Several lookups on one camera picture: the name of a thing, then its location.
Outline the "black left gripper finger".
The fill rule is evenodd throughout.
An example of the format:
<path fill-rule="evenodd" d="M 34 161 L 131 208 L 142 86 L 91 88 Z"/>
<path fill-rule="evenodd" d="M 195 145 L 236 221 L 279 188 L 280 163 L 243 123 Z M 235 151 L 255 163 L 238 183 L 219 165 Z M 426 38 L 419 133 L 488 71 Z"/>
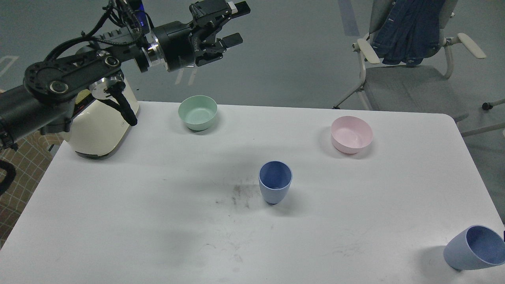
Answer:
<path fill-rule="evenodd" d="M 203 40 L 195 49 L 195 65 L 201 67 L 222 59 L 223 55 L 231 47 L 243 43 L 240 34 L 231 34 L 224 38 L 215 38 L 214 41 Z"/>
<path fill-rule="evenodd" d="M 251 12 L 247 2 L 198 1 L 189 6 L 193 21 L 199 25 L 216 24 L 222 19 L 241 17 Z"/>

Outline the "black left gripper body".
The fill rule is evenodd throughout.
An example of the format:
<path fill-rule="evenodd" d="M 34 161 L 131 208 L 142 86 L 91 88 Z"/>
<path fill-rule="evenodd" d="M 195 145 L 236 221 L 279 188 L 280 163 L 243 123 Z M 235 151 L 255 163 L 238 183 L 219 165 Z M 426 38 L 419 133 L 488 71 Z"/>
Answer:
<path fill-rule="evenodd" d="M 207 23 L 174 21 L 155 27 L 151 31 L 151 65 L 163 64 L 173 72 L 222 59 L 227 45 L 216 34 L 227 22 L 227 16 L 218 16 Z"/>

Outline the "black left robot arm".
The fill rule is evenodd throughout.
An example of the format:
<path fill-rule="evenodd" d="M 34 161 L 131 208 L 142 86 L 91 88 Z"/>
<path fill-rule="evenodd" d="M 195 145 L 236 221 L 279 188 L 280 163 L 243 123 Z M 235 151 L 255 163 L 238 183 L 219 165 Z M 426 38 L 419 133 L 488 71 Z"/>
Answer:
<path fill-rule="evenodd" d="M 1 94 L 1 150 L 41 135 L 68 133 L 73 119 L 97 100 L 137 124 L 121 64 L 135 60 L 139 70 L 163 64 L 168 72 L 222 59 L 240 34 L 217 38 L 231 19 L 250 13 L 247 2 L 200 0 L 189 6 L 191 22 L 155 27 L 141 0 L 110 0 L 88 33 L 56 46 L 41 62 L 28 66 L 23 84 Z"/>

